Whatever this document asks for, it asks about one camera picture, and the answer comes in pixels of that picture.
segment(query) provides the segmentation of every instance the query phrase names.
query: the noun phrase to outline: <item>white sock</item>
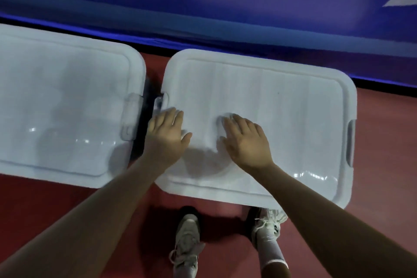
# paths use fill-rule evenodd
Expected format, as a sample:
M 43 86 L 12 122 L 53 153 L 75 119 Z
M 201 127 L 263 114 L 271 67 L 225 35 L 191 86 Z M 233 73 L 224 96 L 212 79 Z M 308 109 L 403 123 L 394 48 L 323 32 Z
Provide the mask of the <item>white sock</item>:
M 276 242 L 273 229 L 267 229 L 265 226 L 260 228 L 256 233 L 256 239 L 256 249 L 258 249 L 261 270 L 271 263 L 283 263 L 288 268 L 288 264 Z
M 187 265 L 180 265 L 174 268 L 174 278 L 195 278 L 197 269 Z

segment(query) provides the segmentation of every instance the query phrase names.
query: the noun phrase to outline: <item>foot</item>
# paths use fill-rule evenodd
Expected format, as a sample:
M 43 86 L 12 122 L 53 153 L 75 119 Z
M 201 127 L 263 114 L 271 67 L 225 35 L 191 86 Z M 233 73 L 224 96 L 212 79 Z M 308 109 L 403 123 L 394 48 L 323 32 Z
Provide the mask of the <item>foot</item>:
M 257 245 L 256 233 L 259 229 L 266 227 L 271 229 L 275 237 L 279 237 L 281 223 L 288 219 L 283 210 L 271 210 L 265 208 L 251 207 L 246 218 L 245 226 L 248 239 L 255 248 Z
M 169 254 L 174 270 L 180 266 L 192 268 L 197 273 L 198 257 L 205 244 L 200 242 L 199 213 L 194 207 L 180 209 L 180 222 L 175 235 L 175 248 Z

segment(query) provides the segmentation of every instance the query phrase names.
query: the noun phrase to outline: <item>red floor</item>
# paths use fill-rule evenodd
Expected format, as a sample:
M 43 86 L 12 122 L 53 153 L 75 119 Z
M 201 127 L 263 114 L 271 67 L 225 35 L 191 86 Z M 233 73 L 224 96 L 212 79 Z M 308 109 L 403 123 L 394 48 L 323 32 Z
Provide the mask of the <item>red floor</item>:
M 149 77 L 160 83 L 168 58 L 143 56 Z M 416 98 L 358 90 L 354 185 L 347 207 L 413 253 L 417 253 L 416 120 Z M 0 175 L 0 261 L 92 191 Z M 202 239 L 208 244 L 197 277 L 260 276 L 256 251 L 238 234 L 246 207 L 169 195 L 154 185 L 140 202 L 103 277 L 170 277 L 175 209 L 183 205 L 194 205 L 204 214 Z M 328 277 L 290 221 L 282 226 L 278 242 L 293 277 Z

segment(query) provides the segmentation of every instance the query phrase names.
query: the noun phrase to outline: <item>white plastic storage bin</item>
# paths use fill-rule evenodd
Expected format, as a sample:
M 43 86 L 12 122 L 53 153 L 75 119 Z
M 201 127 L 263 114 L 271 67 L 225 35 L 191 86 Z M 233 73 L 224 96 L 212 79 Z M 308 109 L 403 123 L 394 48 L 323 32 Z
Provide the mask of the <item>white plastic storage bin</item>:
M 128 45 L 0 25 L 0 172 L 105 185 L 128 165 L 145 75 Z
M 346 207 L 353 181 L 357 93 L 343 72 L 283 61 L 184 50 L 166 67 L 161 109 L 184 110 L 193 133 L 185 155 L 156 181 L 169 193 L 277 208 L 274 198 L 227 155 L 221 117 L 260 124 L 276 164 Z

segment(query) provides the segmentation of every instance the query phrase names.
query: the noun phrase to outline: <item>leg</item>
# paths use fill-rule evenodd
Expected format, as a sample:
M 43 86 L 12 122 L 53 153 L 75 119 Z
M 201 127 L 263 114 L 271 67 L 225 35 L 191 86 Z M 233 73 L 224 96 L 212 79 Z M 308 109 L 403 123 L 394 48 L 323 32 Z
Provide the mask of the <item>leg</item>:
M 284 211 L 251 208 L 247 218 L 247 233 L 258 250 L 263 278 L 288 278 L 291 274 L 276 242 L 280 224 L 287 220 Z
M 175 248 L 169 254 L 174 265 L 174 278 L 195 278 L 198 257 L 205 244 L 200 243 L 199 213 L 193 207 L 180 209 L 180 222 L 175 235 Z

